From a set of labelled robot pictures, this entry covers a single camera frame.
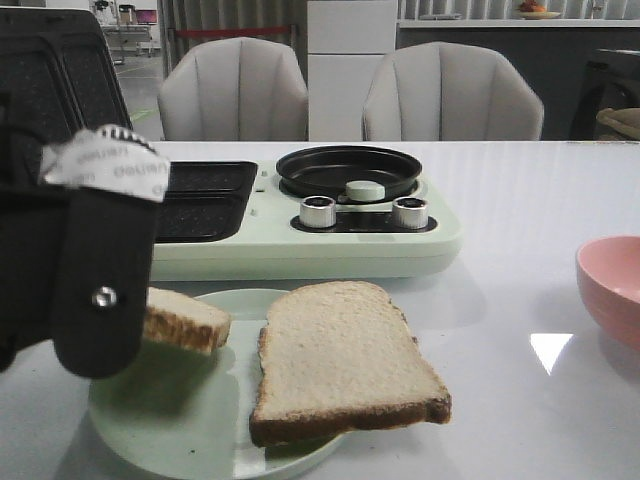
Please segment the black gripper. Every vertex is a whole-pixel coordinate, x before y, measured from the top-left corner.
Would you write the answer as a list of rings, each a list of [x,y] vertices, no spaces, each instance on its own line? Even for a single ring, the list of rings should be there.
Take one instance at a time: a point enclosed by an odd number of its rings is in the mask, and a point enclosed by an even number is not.
[[[82,130],[55,151],[1,92],[1,369],[52,339],[62,365],[112,376],[142,339],[153,245],[170,162],[116,125]]]

